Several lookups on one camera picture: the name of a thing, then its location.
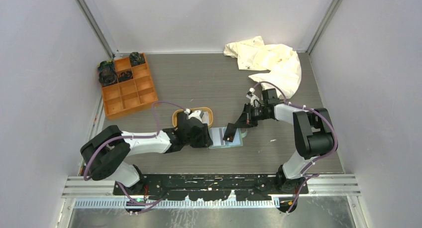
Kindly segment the dark credit card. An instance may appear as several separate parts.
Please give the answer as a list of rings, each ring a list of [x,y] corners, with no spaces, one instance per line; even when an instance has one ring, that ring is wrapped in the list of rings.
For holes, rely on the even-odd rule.
[[[237,132],[237,127],[233,123],[228,123],[223,135],[223,140],[233,142]]]

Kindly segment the tan oval card tray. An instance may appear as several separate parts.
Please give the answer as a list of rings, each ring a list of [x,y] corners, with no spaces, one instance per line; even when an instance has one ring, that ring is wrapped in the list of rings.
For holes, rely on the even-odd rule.
[[[213,124],[213,113],[212,113],[212,110],[210,108],[208,108],[208,107],[199,107],[199,108],[192,108],[190,110],[203,110],[204,112],[208,112],[209,113],[209,118],[210,118],[210,126],[208,126],[208,128],[211,128],[212,127],[212,124]],[[176,110],[173,113],[173,115],[172,115],[172,125],[173,126],[176,126],[177,125],[176,115],[177,115],[177,113],[179,113],[181,111],[184,111],[184,110],[182,110],[182,109]]]

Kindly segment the green card holder wallet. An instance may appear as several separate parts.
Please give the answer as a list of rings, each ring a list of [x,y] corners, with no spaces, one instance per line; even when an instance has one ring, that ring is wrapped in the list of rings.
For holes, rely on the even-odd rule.
[[[245,128],[238,128],[236,135],[234,137],[233,142],[224,141],[224,145],[220,147],[213,147],[212,145],[209,147],[209,149],[219,149],[219,148],[231,148],[231,147],[240,147],[243,146],[243,138],[247,136],[247,129]]]

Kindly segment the white patterned credit card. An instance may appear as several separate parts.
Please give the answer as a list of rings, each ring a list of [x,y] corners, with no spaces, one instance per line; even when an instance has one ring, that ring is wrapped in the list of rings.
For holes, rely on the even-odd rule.
[[[213,147],[220,147],[224,145],[223,141],[223,128],[213,127],[210,129],[210,136],[213,141]]]

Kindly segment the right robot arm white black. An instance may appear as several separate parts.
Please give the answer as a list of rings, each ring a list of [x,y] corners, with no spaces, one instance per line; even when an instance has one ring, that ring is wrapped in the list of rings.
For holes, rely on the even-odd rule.
[[[228,123],[223,139],[233,141],[238,129],[256,127],[261,120],[274,119],[291,124],[294,128],[296,151],[282,164],[275,178],[277,189],[284,194],[291,192],[296,183],[304,181],[305,172],[319,159],[338,148],[338,139],[327,109],[310,109],[283,102],[276,89],[263,90],[262,98],[251,88],[247,93],[249,103],[235,123]]]

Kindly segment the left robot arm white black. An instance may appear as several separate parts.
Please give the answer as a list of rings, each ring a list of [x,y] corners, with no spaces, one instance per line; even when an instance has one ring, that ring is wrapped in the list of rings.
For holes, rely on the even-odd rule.
[[[129,156],[144,153],[167,154],[185,146],[208,148],[213,144],[208,125],[197,118],[184,118],[176,127],[157,132],[132,133],[110,125],[81,147],[86,164],[84,180],[114,180],[123,191],[138,195],[147,185],[136,165],[125,162]]]

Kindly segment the stack of credit cards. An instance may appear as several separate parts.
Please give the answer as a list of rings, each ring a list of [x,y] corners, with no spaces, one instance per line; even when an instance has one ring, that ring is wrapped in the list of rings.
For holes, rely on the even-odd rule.
[[[177,113],[176,118],[178,121],[187,121],[187,116],[183,113],[183,111]],[[205,123],[207,126],[210,126],[210,118],[208,112],[204,112],[202,123]]]

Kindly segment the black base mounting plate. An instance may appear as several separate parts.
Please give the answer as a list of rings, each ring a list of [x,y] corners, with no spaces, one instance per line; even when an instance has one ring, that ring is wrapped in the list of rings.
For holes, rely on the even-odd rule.
[[[131,188],[115,184],[113,194],[144,196],[152,200],[267,201],[273,195],[306,194],[305,178],[285,179],[280,174],[145,174]]]

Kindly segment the cream crumpled cloth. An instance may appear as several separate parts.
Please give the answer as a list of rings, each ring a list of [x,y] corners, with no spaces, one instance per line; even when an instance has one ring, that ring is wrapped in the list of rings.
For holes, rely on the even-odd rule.
[[[302,80],[298,53],[285,44],[265,44],[261,36],[231,42],[224,46],[223,54],[237,59],[239,70],[255,71],[248,77],[264,82],[263,89],[278,87],[279,97],[290,99]]]

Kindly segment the orange compartment organizer tray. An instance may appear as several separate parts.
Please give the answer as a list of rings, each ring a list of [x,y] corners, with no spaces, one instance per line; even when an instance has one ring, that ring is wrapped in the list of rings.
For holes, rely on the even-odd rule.
[[[127,56],[112,60],[115,71],[98,72],[107,119],[114,120],[149,109],[158,101],[150,66],[146,55],[142,54],[145,64],[132,67]]]

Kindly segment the dark bundle top compartment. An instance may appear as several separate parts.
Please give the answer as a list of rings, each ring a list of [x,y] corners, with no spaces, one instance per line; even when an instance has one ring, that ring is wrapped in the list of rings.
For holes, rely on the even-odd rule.
[[[129,61],[132,67],[145,64],[145,58],[142,53],[139,52],[132,52],[129,55]]]

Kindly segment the dark bundle outside tray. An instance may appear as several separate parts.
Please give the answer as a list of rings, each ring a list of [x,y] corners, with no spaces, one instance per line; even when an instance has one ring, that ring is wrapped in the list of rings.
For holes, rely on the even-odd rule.
[[[115,71],[114,62],[112,60],[100,62],[98,64],[98,66],[97,66],[97,71],[98,72],[102,72],[104,70],[106,70],[106,71]]]

